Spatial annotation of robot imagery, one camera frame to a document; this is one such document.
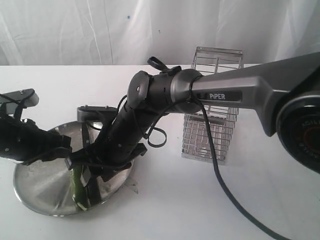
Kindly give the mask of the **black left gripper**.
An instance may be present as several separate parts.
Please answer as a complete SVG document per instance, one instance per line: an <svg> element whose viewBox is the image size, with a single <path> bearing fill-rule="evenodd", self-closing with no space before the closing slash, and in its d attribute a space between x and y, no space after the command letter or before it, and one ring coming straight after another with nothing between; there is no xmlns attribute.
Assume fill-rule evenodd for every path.
<svg viewBox="0 0 320 240"><path fill-rule="evenodd" d="M67 158L72 152L71 138L55 130L42 130L27 122L0 119L0 156L24 164Z"/></svg>

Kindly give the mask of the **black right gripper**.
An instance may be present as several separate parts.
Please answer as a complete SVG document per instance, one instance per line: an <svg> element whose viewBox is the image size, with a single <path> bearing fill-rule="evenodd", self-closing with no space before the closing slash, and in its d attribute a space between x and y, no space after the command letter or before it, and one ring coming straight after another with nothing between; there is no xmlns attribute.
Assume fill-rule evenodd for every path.
<svg viewBox="0 0 320 240"><path fill-rule="evenodd" d="M143 138L139 130L116 129L99 133L94 143L87 148L71 152L65 158L68 170L76 166L87 166L93 177L100 176L104 182L129 169L132 161L144 155L147 148L139 143Z"/></svg>

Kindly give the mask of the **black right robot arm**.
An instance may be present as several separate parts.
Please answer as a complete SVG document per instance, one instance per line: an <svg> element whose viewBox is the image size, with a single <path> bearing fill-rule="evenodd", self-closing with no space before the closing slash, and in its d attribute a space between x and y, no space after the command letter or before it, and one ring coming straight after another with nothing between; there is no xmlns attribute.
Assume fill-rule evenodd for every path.
<svg viewBox="0 0 320 240"><path fill-rule="evenodd" d="M133 76L114 121L104 123L93 144L69 156L72 166L120 169L135 158L140 140L163 115L215 106L254 110L267 136L277 134L296 161L320 171L319 53L211 75L167 68L155 57L148 62L159 74Z"/></svg>

